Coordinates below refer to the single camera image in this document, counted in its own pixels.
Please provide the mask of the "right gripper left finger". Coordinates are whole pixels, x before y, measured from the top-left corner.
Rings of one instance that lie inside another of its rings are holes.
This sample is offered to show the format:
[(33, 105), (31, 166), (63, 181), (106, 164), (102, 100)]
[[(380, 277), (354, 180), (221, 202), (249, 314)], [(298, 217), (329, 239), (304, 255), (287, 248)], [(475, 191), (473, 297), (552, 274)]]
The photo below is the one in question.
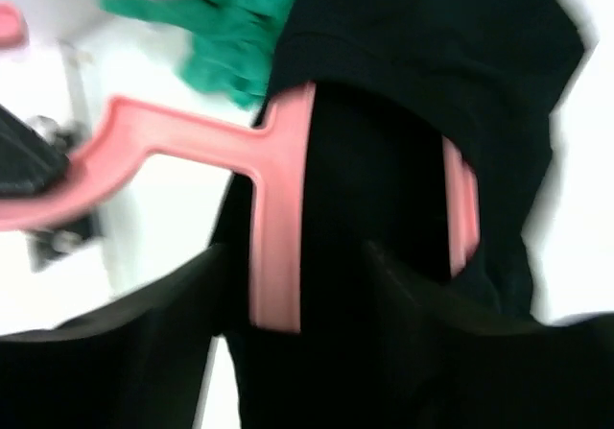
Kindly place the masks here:
[(2, 427), (199, 427), (229, 261), (215, 245), (53, 330), (2, 336)]

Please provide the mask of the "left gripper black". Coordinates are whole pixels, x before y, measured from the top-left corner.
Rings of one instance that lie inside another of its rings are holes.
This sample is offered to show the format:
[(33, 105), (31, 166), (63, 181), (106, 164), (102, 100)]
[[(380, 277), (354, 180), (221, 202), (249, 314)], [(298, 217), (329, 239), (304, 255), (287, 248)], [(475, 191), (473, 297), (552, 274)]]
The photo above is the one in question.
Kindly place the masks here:
[(35, 130), (1, 107), (1, 198), (44, 193), (65, 177), (70, 161)]

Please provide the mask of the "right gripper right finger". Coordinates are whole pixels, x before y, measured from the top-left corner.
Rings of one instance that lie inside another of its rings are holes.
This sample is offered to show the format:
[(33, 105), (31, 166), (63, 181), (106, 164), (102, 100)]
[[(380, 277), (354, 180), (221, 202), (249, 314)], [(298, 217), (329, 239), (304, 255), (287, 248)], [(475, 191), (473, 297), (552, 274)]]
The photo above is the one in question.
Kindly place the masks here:
[(306, 246), (313, 428), (609, 428), (613, 319), (565, 326), (482, 307), (442, 239)]

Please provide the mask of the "black t shirt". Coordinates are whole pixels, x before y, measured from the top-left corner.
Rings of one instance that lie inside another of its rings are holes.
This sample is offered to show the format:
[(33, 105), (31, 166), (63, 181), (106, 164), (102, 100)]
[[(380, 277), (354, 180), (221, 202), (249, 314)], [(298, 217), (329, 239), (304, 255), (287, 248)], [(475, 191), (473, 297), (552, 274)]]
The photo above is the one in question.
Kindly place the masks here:
[(442, 239), (447, 279), (532, 319), (522, 229), (552, 160), (550, 116), (584, 54), (557, 0), (295, 0), (268, 93), (316, 86), (298, 335), (225, 337), (245, 428), (313, 428), (306, 246)]

